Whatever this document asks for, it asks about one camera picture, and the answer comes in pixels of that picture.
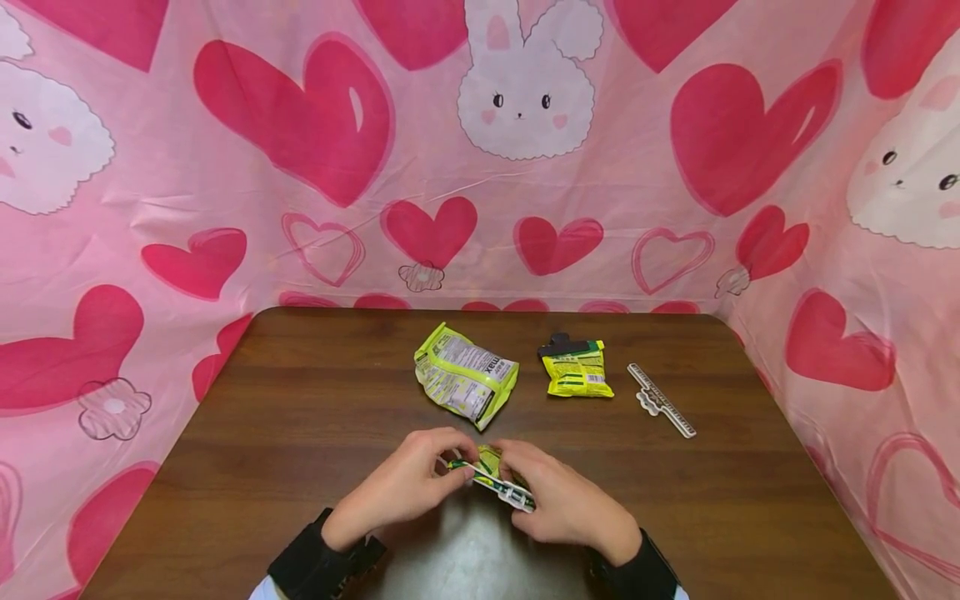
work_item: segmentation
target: right hand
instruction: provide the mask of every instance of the right hand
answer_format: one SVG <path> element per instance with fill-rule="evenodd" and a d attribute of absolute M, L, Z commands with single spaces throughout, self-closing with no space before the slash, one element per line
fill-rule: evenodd
<path fill-rule="evenodd" d="M 500 440 L 500 476 L 519 473 L 537 502 L 533 513 L 515 511 L 514 526 L 536 541 L 589 546 L 613 566 L 636 556 L 642 535 L 633 516 L 616 500 L 543 450 L 526 442 Z"/>

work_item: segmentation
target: left hand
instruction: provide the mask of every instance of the left hand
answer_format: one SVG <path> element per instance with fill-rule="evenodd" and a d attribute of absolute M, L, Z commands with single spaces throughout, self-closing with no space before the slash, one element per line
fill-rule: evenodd
<path fill-rule="evenodd" d="M 473 469 L 469 467 L 446 474 L 438 471 L 437 458 L 454 449 L 471 463 L 480 460 L 473 440 L 453 427 L 408 435 L 387 460 L 334 508 L 321 533 L 326 545 L 343 552 L 377 527 L 412 520 L 436 508 L 473 478 Z"/>

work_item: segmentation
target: wrist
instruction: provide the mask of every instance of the wrist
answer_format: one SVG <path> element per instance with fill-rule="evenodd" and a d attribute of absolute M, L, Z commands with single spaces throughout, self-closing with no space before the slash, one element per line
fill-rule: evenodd
<path fill-rule="evenodd" d="M 631 561 L 643 543 L 636 519 L 626 509 L 619 508 L 614 516 L 605 519 L 605 522 L 597 527 L 596 541 L 591 545 L 613 567 Z"/>
<path fill-rule="evenodd" d="M 363 519 L 356 511 L 341 502 L 326 518 L 320 530 L 320 537 L 328 548 L 344 553 L 364 538 L 370 530 L 371 528 L 363 523 Z"/>

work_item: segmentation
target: black sleeve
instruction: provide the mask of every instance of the black sleeve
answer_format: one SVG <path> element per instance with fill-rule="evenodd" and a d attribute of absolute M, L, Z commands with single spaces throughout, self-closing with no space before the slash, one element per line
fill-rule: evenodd
<path fill-rule="evenodd" d="M 589 550 L 591 570 L 607 582 L 618 600 L 680 600 L 686 594 L 680 580 L 650 535 L 640 529 L 640 549 L 628 563 L 614 567 L 596 550 Z"/>
<path fill-rule="evenodd" d="M 376 538 L 360 540 L 347 552 L 337 552 L 320 535 L 326 509 L 290 542 L 267 569 L 276 586 L 289 600 L 327 600 L 340 596 L 354 578 L 369 571 L 386 552 Z"/>

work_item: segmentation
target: human hand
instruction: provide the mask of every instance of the human hand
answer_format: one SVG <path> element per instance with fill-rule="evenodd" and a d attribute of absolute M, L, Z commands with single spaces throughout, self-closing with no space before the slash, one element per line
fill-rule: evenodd
<path fill-rule="evenodd" d="M 589 546 L 613 566 L 628 563 L 642 535 L 627 509 L 586 477 L 526 442 L 500 440 L 500 476 L 517 472 L 530 485 L 537 508 L 514 511 L 514 526 L 537 541 Z"/>
<path fill-rule="evenodd" d="M 480 460 L 473 440 L 453 427 L 408 435 L 333 509 L 321 532 L 326 545 L 342 552 L 377 527 L 408 521 L 435 508 L 473 477 L 470 467 L 440 472 L 437 457 L 449 453 L 452 459 L 454 449 L 471 463 Z"/>

